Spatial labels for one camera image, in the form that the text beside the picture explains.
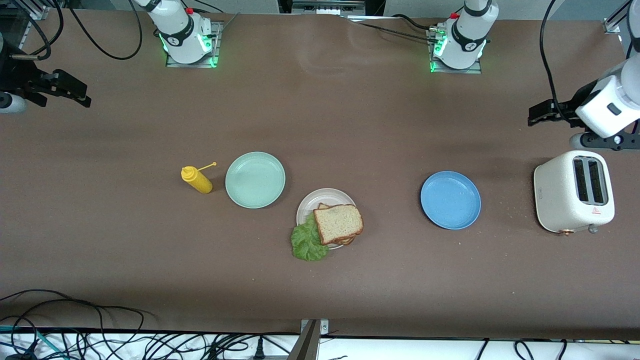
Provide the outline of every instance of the lettuce leaf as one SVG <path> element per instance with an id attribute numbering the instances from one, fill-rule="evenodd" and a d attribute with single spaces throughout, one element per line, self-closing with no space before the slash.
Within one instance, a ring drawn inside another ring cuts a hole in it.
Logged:
<path id="1" fill-rule="evenodd" d="M 291 234 L 293 256 L 306 261 L 319 261 L 327 255 L 329 248 L 320 242 L 316 218 L 311 213 L 304 224 L 293 228 Z"/>

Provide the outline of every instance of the mustard bottle cap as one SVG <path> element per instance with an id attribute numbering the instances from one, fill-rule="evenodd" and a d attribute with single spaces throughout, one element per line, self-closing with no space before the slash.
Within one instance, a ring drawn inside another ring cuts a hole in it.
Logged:
<path id="1" fill-rule="evenodd" d="M 194 180 L 198 176 L 198 173 L 199 171 L 195 167 L 183 167 L 182 172 L 180 172 L 180 174 L 182 175 L 182 180 L 185 181 Z"/>

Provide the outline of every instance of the white toaster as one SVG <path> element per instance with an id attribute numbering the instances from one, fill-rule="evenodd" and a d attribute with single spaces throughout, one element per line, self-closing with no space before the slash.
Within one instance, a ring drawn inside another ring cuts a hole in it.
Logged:
<path id="1" fill-rule="evenodd" d="M 570 151 L 538 166 L 533 186 L 540 225 L 554 233 L 596 233 L 615 215 L 609 169 L 595 152 Z"/>

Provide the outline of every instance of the plate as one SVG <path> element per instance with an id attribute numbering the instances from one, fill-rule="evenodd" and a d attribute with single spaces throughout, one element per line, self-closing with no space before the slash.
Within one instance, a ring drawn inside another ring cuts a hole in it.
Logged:
<path id="1" fill-rule="evenodd" d="M 309 214 L 311 214 L 313 210 L 317 209 L 321 202 L 329 206 L 341 205 L 341 204 L 351 204 L 351 205 L 356 204 L 355 202 L 353 202 L 353 199 L 349 197 L 349 195 L 345 194 L 344 192 L 338 189 L 331 189 L 331 188 L 318 189 L 310 193 L 309 195 L 307 195 L 304 199 L 302 199 L 300 206 L 298 206 L 298 213 L 296 214 L 296 223 L 298 225 L 304 223 L 307 220 L 307 217 L 309 216 Z M 327 247 L 330 250 L 339 249 L 343 246 L 344 245 L 341 245 L 341 244 L 327 245 Z"/>
<path id="2" fill-rule="evenodd" d="M 236 204 L 248 208 L 263 208 L 284 190 L 285 172 L 282 164 L 266 152 L 249 152 L 236 159 L 227 170 L 225 187 Z"/>
<path id="3" fill-rule="evenodd" d="M 429 176 L 422 185 L 420 202 L 431 221 L 449 230 L 464 229 L 480 215 L 480 193 L 475 184 L 453 171 Z"/>

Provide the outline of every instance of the green led light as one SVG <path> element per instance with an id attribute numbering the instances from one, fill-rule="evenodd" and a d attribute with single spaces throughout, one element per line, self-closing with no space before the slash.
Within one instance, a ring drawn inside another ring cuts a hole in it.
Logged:
<path id="1" fill-rule="evenodd" d="M 486 45 L 486 40 L 480 45 L 480 52 L 478 53 L 478 58 L 482 56 L 482 51 L 484 50 L 484 46 Z"/>
<path id="2" fill-rule="evenodd" d="M 208 41 L 205 43 L 202 35 L 200 34 L 198 34 L 198 41 L 200 42 L 200 46 L 202 46 L 202 51 L 208 53 L 211 50 L 211 43 Z"/>
<path id="3" fill-rule="evenodd" d="M 169 53 L 169 50 L 167 50 L 167 48 L 166 48 L 166 43 L 164 42 L 164 39 L 162 37 L 160 37 L 160 41 L 162 41 L 162 48 L 164 49 L 164 51 L 166 53 Z"/>
<path id="4" fill-rule="evenodd" d="M 447 37 L 442 37 L 442 41 L 438 42 L 439 46 L 436 45 L 435 51 L 433 53 L 436 54 L 436 56 L 441 56 L 442 53 L 444 52 L 444 47 L 447 46 L 448 42 L 449 42 L 449 40 L 447 39 Z"/>
<path id="5" fill-rule="evenodd" d="M 209 65 L 211 65 L 212 68 L 218 67 L 218 55 L 212 56 L 209 59 Z"/>

